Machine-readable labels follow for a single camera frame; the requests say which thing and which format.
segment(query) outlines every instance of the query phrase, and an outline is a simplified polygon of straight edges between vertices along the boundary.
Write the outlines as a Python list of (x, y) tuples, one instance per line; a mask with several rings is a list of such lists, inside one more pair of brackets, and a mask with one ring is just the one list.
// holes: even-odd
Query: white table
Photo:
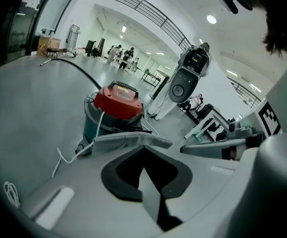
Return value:
[[(209, 120), (210, 118), (213, 118), (213, 120), (202, 129), (205, 122)], [(198, 137), (199, 135), (203, 134), (208, 128), (214, 123), (218, 122), (224, 129), (229, 130), (229, 124), (226, 121), (225, 118), (221, 114), (219, 114), (215, 108), (210, 111), (210, 113), (196, 126), (194, 127), (184, 138), (188, 139), (191, 135), (193, 135), (196, 131), (200, 130), (195, 136)]]
[(118, 58), (118, 57), (115, 58), (115, 61), (120, 64), (124, 62), (127, 65), (126, 68), (129, 68), (129, 69), (131, 69), (131, 67), (133, 66), (133, 64), (129, 63), (128, 61), (122, 60), (121, 58)]

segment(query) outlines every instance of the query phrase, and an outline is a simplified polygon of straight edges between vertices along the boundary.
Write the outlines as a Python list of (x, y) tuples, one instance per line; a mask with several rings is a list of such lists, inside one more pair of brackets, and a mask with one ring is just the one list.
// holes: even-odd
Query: black cable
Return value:
[(98, 90), (102, 89), (100, 84), (98, 84), (98, 82), (91, 75), (89, 75), (86, 71), (84, 71), (81, 67), (79, 67), (78, 65), (74, 64), (73, 62), (65, 60), (65, 59), (62, 59), (62, 58), (53, 58), (53, 59), (51, 59), (51, 60), (49, 60), (47, 62), (50, 62), (50, 61), (53, 61), (53, 60), (59, 60), (59, 61), (64, 61), (64, 62), (70, 63), (71, 65), (73, 65), (76, 68), (78, 68), (82, 73), (84, 73), (84, 75), (86, 77), (88, 77), (94, 83), (94, 85), (97, 87)]

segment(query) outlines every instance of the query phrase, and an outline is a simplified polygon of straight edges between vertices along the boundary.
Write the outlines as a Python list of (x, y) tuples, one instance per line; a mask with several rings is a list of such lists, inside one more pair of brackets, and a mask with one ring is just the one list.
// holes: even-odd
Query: ceiling light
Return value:
[(230, 70), (227, 70), (227, 72), (230, 73), (230, 74), (232, 74), (232, 75), (234, 75), (234, 76), (236, 76), (236, 77), (238, 77), (238, 75), (237, 75), (236, 73), (234, 73), (234, 72), (232, 72), (232, 71), (230, 71)]
[(217, 22), (216, 18), (214, 16), (212, 16), (212, 15), (208, 15), (207, 16), (207, 20), (211, 24), (216, 24), (216, 22)]
[(260, 90), (258, 87), (256, 87), (255, 85), (250, 84), (250, 86), (251, 86), (252, 88), (256, 89), (259, 93), (262, 93), (261, 90)]

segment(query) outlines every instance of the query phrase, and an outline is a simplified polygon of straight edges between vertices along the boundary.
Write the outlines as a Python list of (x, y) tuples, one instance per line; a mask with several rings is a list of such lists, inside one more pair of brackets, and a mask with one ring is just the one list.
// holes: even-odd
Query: white rope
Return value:
[(13, 183), (6, 181), (3, 185), (4, 192), (9, 202), (16, 208), (20, 207), (18, 191)]
[[(100, 116), (99, 123), (98, 123), (98, 126), (97, 126), (96, 137), (98, 137), (100, 125), (102, 124), (104, 114), (105, 114), (105, 112), (102, 112), (102, 115)], [(59, 154), (59, 160), (58, 160), (58, 163), (57, 163), (57, 165), (55, 166), (55, 169), (54, 169), (54, 171), (53, 171), (53, 173), (52, 173), (52, 177), (55, 176), (55, 173), (56, 173), (56, 171), (57, 171), (57, 169), (58, 169), (58, 167), (59, 167), (59, 164), (60, 164), (60, 161), (61, 161), (61, 160), (64, 160), (67, 164), (72, 164), (73, 161), (74, 161), (79, 155), (81, 155), (81, 154), (82, 154), (83, 152), (85, 152), (87, 149), (89, 149), (90, 147), (92, 147), (93, 144), (94, 144), (94, 142), (91, 142), (91, 143), (90, 143), (88, 146), (86, 146), (83, 150), (81, 150), (80, 152), (78, 152), (78, 153), (74, 156), (74, 158), (72, 158), (70, 161), (68, 161), (68, 160), (63, 156), (61, 150), (58, 148), (58, 149), (57, 149), (57, 152), (58, 152), (58, 154)]]

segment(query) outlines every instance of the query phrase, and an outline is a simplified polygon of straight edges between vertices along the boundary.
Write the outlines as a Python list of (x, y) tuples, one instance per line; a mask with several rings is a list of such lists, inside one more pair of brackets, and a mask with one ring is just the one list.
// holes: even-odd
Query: black chair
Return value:
[(206, 104), (200, 111), (195, 111), (197, 114), (197, 119), (199, 120), (204, 119), (213, 109), (214, 109), (213, 105)]

